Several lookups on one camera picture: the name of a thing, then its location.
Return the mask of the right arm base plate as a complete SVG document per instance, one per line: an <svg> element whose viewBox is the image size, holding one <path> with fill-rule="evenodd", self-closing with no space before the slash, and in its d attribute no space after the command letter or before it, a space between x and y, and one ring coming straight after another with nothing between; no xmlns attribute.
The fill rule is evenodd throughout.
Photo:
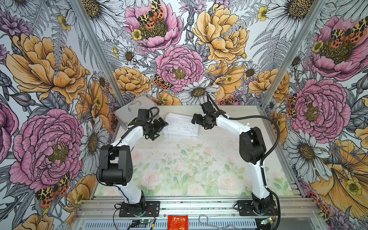
<svg viewBox="0 0 368 230"><path fill-rule="evenodd" d="M252 200L239 200L235 207L240 216L277 216L279 209L274 201L263 207L260 202Z"/></svg>

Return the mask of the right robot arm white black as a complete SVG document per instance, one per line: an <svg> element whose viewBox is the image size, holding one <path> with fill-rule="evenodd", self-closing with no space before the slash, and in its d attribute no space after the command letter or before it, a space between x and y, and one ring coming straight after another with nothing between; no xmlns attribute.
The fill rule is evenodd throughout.
<svg viewBox="0 0 368 230"><path fill-rule="evenodd" d="M212 129L214 126L218 126L238 139L239 154L250 165L250 175L253 183L251 210L256 215L265 214L270 207L275 205L264 172L265 158L273 150L266 151L266 144L260 128L250 127L239 121L253 118L268 120L269 118L263 116L229 117L210 101L201 104L201 109L202 115L193 115L193 124L198 124L204 129Z"/></svg>

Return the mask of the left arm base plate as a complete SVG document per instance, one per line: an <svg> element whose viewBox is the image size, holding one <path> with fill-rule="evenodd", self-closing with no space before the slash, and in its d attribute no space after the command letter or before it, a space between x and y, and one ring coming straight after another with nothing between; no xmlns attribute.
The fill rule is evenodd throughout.
<svg viewBox="0 0 368 230"><path fill-rule="evenodd" d="M139 204L124 204L119 211L121 218L158 217L160 213L160 201L146 201Z"/></svg>

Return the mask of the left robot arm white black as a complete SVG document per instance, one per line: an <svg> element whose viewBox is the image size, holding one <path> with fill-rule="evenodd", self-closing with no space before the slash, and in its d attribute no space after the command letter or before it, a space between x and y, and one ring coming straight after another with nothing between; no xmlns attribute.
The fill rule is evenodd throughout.
<svg viewBox="0 0 368 230"><path fill-rule="evenodd" d="M125 212L123 217L140 217L149 210L144 192L132 181L134 167L131 152L141 138L154 141L168 126L159 112L158 107L139 109L137 117L129 123L121 138L100 149L97 180L121 193L125 199L121 206L122 212Z"/></svg>

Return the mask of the white keyboard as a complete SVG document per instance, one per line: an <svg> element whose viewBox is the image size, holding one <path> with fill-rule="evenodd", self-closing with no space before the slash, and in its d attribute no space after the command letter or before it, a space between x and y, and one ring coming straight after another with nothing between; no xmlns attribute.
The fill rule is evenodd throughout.
<svg viewBox="0 0 368 230"><path fill-rule="evenodd" d="M199 125L192 123L191 116L168 113L165 117L165 122L168 123L163 130L170 133L179 133L196 136L199 133Z"/></svg>

